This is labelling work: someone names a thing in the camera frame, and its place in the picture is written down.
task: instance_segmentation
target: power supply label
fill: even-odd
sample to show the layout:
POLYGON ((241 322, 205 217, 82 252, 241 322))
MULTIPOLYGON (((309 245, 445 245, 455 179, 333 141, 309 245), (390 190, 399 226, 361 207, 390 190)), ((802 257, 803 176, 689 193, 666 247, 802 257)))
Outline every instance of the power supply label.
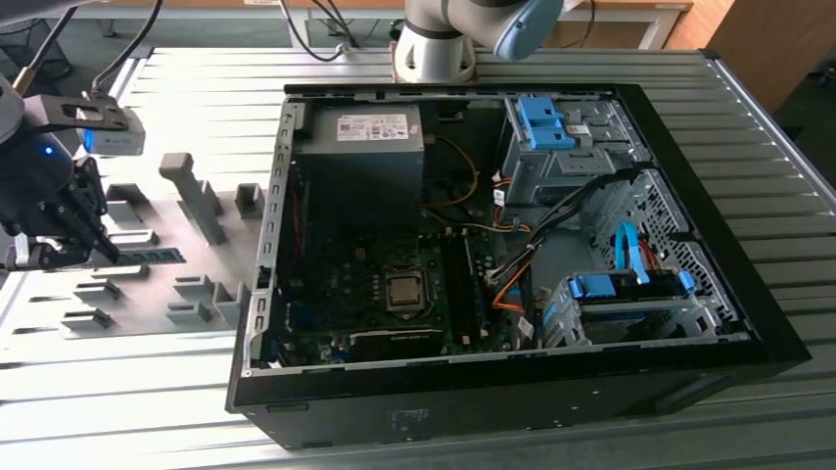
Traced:
POLYGON ((407 115, 345 115, 338 119, 338 140, 407 140, 407 115))

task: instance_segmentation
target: blue plastic latch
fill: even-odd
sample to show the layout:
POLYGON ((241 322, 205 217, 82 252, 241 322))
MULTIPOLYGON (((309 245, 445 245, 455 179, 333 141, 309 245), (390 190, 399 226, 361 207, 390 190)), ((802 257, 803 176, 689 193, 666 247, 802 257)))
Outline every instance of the blue plastic latch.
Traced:
POLYGON ((645 269, 645 261, 642 260, 642 249, 639 248, 639 230, 630 222, 618 225, 615 231, 615 269, 633 269, 639 279, 639 284, 649 284, 651 277, 645 269), (630 266, 627 266, 627 257, 625 255, 625 240, 627 241, 627 256, 630 257, 630 266))
POLYGON ((547 314, 545 315, 545 325, 549 325, 549 321, 551 320, 553 316, 557 313, 558 313, 558 305, 553 304, 547 310, 547 314))
POLYGON ((573 299, 581 299, 585 297, 585 291, 581 288, 581 284, 577 279, 570 279, 570 291, 573 292, 573 299))
POLYGON ((679 272, 679 282, 687 293, 693 293, 697 290, 697 281, 694 281, 694 276, 690 271, 679 272))
POLYGON ((530 145, 535 150, 571 150, 575 138, 563 128, 563 114, 558 112, 551 98, 521 98, 521 121, 529 130, 530 145))
POLYGON ((578 281, 585 288, 585 297, 615 297, 615 286, 609 275, 578 276, 578 281))

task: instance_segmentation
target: gray bracket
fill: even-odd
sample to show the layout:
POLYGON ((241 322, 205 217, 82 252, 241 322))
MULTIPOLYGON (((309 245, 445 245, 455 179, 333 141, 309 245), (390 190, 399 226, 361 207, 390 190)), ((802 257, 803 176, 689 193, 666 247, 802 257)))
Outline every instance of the gray bracket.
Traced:
POLYGON ((219 198, 213 191, 210 183, 198 182, 193 167, 195 160, 191 154, 166 154, 161 163, 161 175, 169 179, 178 188, 183 205, 189 208, 198 227, 211 245, 219 245, 226 241, 225 229, 217 218, 219 212, 219 198))
POLYGON ((149 279, 151 268, 147 264, 137 266, 101 267, 94 269, 94 279, 149 279))
POLYGON ((149 204, 149 198, 134 184, 111 184, 105 193, 107 214, 118 225, 142 226, 143 218, 137 213, 137 206, 149 204))
POLYGON ((114 301, 121 295, 122 291, 110 280, 79 283, 74 291, 74 296, 87 303, 114 301))
POLYGON ((573 151, 558 154, 558 164, 563 174, 614 174, 615 167, 609 153, 602 149, 573 151))
POLYGON ((261 219, 265 215, 265 191, 259 183, 242 183, 235 190, 235 206, 241 218, 261 219))
POLYGON ((215 294, 215 284, 210 276, 189 276, 174 278, 174 290, 183 299, 209 300, 215 294))
POLYGON ((122 250, 154 248, 161 244, 161 237, 155 230, 123 230, 109 234, 110 241, 122 250))
POLYGON ((73 331, 99 331, 107 328, 111 323, 110 315, 91 307, 70 310, 62 318, 62 324, 73 331))
POLYGON ((141 225, 143 218, 137 214, 134 205, 127 201, 109 201, 107 214, 118 225, 141 225))
POLYGON ((226 291, 225 284, 221 282, 215 285, 215 295, 213 296, 213 306, 221 314, 226 323, 230 326, 238 325, 238 319, 245 312, 245 309, 250 307, 250 289, 242 282, 238 284, 238 293, 235 299, 226 291))
POLYGON ((166 316, 175 325, 203 325, 213 320, 213 314, 201 302, 174 302, 169 304, 166 316))

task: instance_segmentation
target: motherboard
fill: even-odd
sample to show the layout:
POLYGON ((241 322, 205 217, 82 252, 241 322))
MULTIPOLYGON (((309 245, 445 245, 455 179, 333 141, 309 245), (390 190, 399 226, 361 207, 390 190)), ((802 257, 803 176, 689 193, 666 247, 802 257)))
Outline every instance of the motherboard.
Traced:
POLYGON ((290 281, 289 363, 510 351, 513 318, 490 309, 482 282, 493 244, 479 230, 313 241, 290 281))

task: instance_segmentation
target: sticker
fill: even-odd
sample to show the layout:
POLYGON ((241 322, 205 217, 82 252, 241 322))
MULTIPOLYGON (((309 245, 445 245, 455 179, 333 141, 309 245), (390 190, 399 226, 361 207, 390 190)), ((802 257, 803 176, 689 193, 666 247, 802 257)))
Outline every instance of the sticker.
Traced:
POLYGON ((530 340, 535 337, 535 326, 526 319, 525 316, 521 317, 521 321, 518 322, 518 328, 521 328, 521 331, 529 337, 530 340))
POLYGON ((338 140, 407 140, 407 115, 345 115, 338 140))
POLYGON ((506 207, 506 192, 502 189, 494 190, 494 203, 502 208, 506 207))
POLYGON ((390 414, 390 430, 402 433, 426 431, 430 420, 430 409, 405 409, 390 414))
POLYGON ((566 130, 570 131, 570 134, 593 134, 593 132, 590 132, 590 127, 587 126, 587 124, 567 125, 566 130))
POLYGON ((658 3, 657 8, 659 10, 685 10, 687 5, 682 5, 678 3, 658 3))

